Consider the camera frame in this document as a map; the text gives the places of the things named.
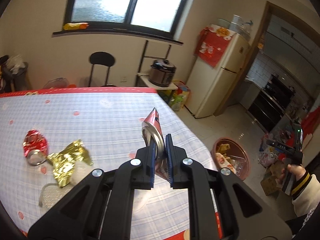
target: checkered tablecloth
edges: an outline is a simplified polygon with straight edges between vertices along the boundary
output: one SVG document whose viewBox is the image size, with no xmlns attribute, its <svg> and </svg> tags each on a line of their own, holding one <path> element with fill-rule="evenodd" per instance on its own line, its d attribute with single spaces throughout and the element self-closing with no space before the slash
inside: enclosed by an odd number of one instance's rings
<svg viewBox="0 0 320 240">
<path fill-rule="evenodd" d="M 47 138 L 49 152 L 82 139 L 94 168 L 110 171 L 145 146 L 141 122 L 156 107 L 163 135 L 188 157 L 215 169 L 204 144 L 156 93 L 62 93 L 0 98 L 0 200 L 14 223 L 28 231 L 45 212 L 38 206 L 42 187 L 54 183 L 45 163 L 31 167 L 22 143 L 32 128 Z M 47 167 L 47 173 L 41 167 Z M 165 239 L 188 228 L 188 194 L 155 178 L 146 205 L 132 214 L 131 239 Z"/>
</svg>

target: tile floor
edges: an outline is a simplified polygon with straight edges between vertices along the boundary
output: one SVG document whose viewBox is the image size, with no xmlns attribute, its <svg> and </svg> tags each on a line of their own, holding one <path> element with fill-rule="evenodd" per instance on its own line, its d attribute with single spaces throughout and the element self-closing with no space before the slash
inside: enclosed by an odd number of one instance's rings
<svg viewBox="0 0 320 240">
<path fill-rule="evenodd" d="M 266 196 L 263 192 L 260 181 L 265 168 L 258 164 L 257 153 L 264 132 L 247 115 L 243 106 L 229 106 L 222 115 L 202 119 L 195 119 L 186 108 L 181 109 L 177 115 L 209 150 L 220 137 L 230 137 L 239 143 L 251 161 L 251 173 L 244 182 L 282 219 L 296 217 L 289 196 L 282 192 Z"/>
</svg>

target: rice cooker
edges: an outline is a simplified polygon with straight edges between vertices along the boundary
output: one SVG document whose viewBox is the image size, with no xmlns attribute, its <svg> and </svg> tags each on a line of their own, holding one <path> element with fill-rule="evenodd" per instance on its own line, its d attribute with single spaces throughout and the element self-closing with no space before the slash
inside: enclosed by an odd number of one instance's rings
<svg viewBox="0 0 320 240">
<path fill-rule="evenodd" d="M 172 82 L 176 67 L 167 59 L 157 59 L 151 65 L 149 81 L 159 87 L 168 87 Z"/>
</svg>

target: hand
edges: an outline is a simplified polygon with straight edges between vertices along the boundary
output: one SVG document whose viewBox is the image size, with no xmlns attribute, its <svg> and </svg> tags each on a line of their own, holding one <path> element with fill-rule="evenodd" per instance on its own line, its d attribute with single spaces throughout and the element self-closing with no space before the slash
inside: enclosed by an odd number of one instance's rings
<svg viewBox="0 0 320 240">
<path fill-rule="evenodd" d="M 296 180 L 298 181 L 303 177 L 303 175 L 306 173 L 306 169 L 302 166 L 295 165 L 295 164 L 288 164 L 287 169 L 292 174 L 296 175 Z M 281 176 L 278 179 L 278 183 L 282 184 L 284 176 L 285 176 L 285 169 L 283 168 L 281 171 Z"/>
</svg>

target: window frame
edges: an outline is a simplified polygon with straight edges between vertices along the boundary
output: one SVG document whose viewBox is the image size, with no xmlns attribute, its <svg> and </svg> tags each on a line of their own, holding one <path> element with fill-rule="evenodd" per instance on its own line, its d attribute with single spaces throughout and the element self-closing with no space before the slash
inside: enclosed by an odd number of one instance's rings
<svg viewBox="0 0 320 240">
<path fill-rule="evenodd" d="M 65 25 L 66 23 L 77 23 L 77 21 L 74 21 L 74 22 L 71 21 L 72 11 L 73 11 L 73 6 L 75 1 L 76 0 L 68 0 L 63 25 Z M 137 1 L 138 0 L 130 0 L 123 23 L 87 21 L 89 23 L 89 26 L 87 29 L 119 30 L 122 33 L 128 31 L 128 33 L 136 32 L 137 34 L 151 34 L 151 35 L 156 35 L 164 38 L 173 39 L 174 34 L 177 30 L 181 15 L 187 3 L 187 0 L 181 0 L 176 16 L 172 22 L 170 32 L 165 32 L 158 29 L 130 24 Z"/>
</svg>

